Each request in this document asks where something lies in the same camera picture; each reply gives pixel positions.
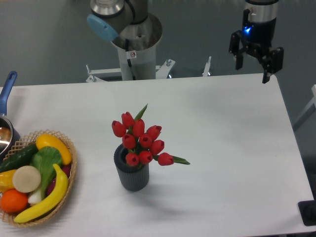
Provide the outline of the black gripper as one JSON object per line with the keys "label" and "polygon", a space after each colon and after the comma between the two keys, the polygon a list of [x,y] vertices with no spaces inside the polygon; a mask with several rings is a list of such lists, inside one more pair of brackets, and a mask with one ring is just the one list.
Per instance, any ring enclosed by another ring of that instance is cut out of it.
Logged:
{"label": "black gripper", "polygon": [[231,35],[229,53],[236,61],[235,69],[243,66],[243,54],[248,47],[249,55],[256,57],[263,67],[262,83],[283,67],[284,48],[271,48],[276,25],[276,13],[266,8],[246,8],[243,11],[242,30]]}

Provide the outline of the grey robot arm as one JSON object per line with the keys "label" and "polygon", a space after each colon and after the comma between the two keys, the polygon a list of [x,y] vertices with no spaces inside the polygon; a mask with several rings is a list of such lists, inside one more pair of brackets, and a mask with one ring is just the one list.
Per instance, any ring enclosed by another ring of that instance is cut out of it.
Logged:
{"label": "grey robot arm", "polygon": [[[148,12],[146,0],[92,0],[87,17],[90,29],[109,41],[118,51],[123,80],[167,79],[175,61],[167,59],[156,65],[156,46],[162,37],[162,25]],[[273,48],[277,21],[277,0],[247,0],[242,13],[241,29],[232,33],[229,53],[243,66],[249,55],[263,68],[263,83],[283,67],[284,49]]]}

